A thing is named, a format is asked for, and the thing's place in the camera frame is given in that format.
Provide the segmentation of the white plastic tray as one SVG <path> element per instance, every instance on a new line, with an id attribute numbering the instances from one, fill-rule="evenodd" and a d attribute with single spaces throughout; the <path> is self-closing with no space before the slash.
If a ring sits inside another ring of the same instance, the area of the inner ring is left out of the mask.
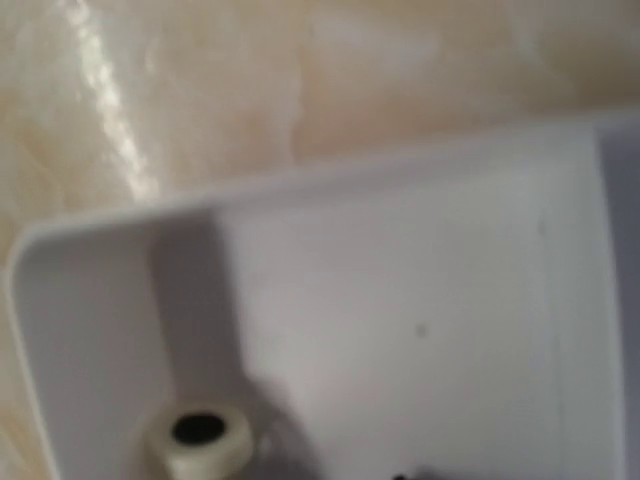
<path id="1" fill-rule="evenodd" d="M 43 224 L 7 280 L 56 479 L 150 479 L 183 402 L 248 479 L 639 475 L 635 111 Z"/>

